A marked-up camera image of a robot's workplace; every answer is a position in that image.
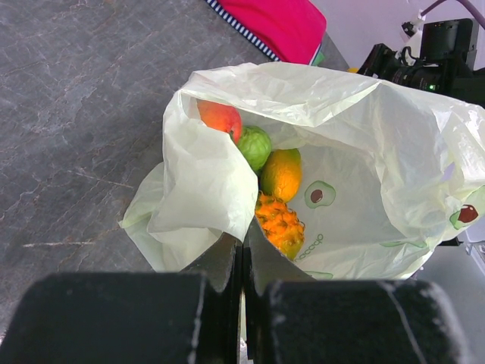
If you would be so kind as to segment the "small pineapple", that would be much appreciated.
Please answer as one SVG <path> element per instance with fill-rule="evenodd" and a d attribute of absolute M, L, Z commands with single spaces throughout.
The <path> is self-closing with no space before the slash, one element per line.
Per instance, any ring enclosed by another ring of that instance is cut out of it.
<path fill-rule="evenodd" d="M 268 241 L 289 260 L 294 260 L 305 242 L 305 225 L 296 212 L 283 200 L 260 191 L 255 217 Z"/>

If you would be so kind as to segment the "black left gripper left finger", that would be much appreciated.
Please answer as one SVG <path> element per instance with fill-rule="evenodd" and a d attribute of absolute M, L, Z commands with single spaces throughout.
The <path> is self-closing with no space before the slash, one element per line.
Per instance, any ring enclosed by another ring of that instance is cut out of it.
<path fill-rule="evenodd" d="M 236 363 L 242 243 L 165 273 L 63 273 L 24 294 L 3 363 Z"/>

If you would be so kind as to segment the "green round fruit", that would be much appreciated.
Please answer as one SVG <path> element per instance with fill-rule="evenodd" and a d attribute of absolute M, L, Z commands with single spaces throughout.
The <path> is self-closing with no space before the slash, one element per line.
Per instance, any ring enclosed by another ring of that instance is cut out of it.
<path fill-rule="evenodd" d="M 257 126 L 243 127 L 242 135 L 237 143 L 249 166 L 254 172 L 260 171 L 272 150 L 271 138 Z"/>

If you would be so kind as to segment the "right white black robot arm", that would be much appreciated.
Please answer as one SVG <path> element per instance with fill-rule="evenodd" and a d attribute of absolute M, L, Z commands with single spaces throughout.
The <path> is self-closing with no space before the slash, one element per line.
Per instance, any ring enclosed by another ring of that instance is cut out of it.
<path fill-rule="evenodd" d="M 483 21 L 426 24 L 421 55 L 376 44 L 359 73 L 400 86 L 484 103 L 484 72 L 474 69 Z M 256 363 L 456 363 L 461 338 L 451 335 L 453 314 L 443 300 L 421 295 L 415 281 L 323 283 L 270 247 L 262 229 L 243 244 L 248 357 Z"/>

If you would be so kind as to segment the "pale green plastic bag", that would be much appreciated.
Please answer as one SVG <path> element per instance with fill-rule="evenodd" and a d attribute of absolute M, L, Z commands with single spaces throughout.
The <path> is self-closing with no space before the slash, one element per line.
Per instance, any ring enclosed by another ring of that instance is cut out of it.
<path fill-rule="evenodd" d="M 256 174 L 200 100 L 233 106 L 276 149 L 297 149 L 295 264 L 319 279 L 400 279 L 484 220 L 484 110 L 384 80 L 274 62 L 196 71 L 168 103 L 163 161 L 121 227 L 156 271 L 179 271 L 222 233 L 244 238 Z"/>

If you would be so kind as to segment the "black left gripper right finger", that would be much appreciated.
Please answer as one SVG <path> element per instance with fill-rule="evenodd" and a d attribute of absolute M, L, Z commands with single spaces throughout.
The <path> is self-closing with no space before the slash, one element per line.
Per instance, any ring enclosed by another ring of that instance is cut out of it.
<path fill-rule="evenodd" d="M 249 226 L 248 357 L 255 363 L 471 363 L 444 290 L 407 280 L 317 280 Z"/>

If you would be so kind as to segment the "peach fruit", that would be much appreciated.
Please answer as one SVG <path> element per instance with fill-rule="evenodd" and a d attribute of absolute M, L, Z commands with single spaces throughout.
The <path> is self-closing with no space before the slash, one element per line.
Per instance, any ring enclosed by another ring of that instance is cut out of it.
<path fill-rule="evenodd" d="M 197 109 L 206 126 L 230 135 L 237 144 L 242 135 L 243 124 L 239 112 L 232 106 L 207 100 L 198 100 Z"/>

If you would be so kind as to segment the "yellow orange mango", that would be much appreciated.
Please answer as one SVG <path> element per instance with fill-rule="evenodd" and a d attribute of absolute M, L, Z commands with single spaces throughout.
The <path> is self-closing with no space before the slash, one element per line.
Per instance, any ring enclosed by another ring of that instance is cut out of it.
<path fill-rule="evenodd" d="M 298 149 L 275 149 L 260 176 L 261 191 L 289 202 L 302 182 L 302 159 Z"/>

